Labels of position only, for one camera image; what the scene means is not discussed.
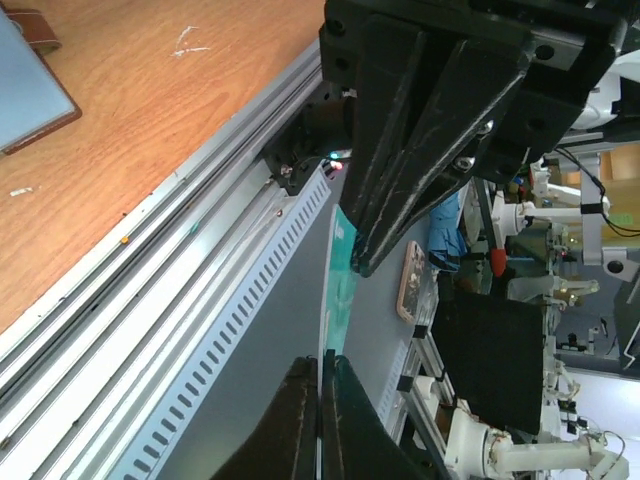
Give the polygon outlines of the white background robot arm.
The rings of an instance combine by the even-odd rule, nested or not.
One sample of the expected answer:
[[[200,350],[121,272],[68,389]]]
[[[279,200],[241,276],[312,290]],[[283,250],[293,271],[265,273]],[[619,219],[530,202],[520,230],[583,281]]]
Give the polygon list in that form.
[[[572,442],[516,444],[500,430],[453,411],[444,451],[425,469],[387,433],[350,361],[329,350],[298,357],[254,431],[216,479],[514,479],[575,469],[589,479],[626,479],[623,453],[583,435]]]

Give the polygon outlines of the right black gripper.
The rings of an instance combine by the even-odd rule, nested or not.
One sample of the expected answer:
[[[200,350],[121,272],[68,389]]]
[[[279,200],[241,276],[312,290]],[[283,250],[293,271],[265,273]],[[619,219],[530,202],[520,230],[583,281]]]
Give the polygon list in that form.
[[[420,218],[478,174],[551,150],[619,55],[624,1],[329,1],[323,75],[353,89],[340,207],[371,276]]]

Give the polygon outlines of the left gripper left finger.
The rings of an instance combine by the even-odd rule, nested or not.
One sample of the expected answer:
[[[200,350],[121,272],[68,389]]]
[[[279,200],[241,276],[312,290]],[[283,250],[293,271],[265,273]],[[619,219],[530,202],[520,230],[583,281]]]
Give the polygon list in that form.
[[[253,432],[213,477],[313,479],[317,416],[317,360],[298,357]]]

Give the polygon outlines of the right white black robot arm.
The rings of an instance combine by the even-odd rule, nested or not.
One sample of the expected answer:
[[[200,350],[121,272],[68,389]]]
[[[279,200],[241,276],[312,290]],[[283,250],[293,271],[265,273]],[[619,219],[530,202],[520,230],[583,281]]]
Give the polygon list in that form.
[[[470,178],[511,180],[613,120],[635,1],[329,1],[322,74],[349,89],[340,207],[371,275]]]

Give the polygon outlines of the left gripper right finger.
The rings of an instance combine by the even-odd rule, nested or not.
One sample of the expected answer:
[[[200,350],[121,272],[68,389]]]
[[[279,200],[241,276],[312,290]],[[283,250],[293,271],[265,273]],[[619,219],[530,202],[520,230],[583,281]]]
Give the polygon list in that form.
[[[349,359],[334,350],[323,360],[323,479],[437,479],[389,436]]]

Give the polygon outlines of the brown leather card holder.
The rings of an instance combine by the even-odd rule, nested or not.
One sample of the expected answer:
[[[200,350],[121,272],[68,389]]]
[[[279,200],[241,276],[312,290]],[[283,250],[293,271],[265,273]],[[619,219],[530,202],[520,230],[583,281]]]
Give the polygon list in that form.
[[[35,9],[1,8],[1,153],[11,155],[82,116],[44,59],[61,47]]]

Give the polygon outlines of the teal VIP card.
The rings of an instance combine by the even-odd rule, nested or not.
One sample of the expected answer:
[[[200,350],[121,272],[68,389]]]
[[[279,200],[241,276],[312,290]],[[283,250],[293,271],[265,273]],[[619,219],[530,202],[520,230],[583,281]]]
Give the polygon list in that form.
[[[357,274],[351,268],[356,236],[356,228],[335,204],[331,211],[322,291],[320,357],[328,350],[343,352],[357,286]]]

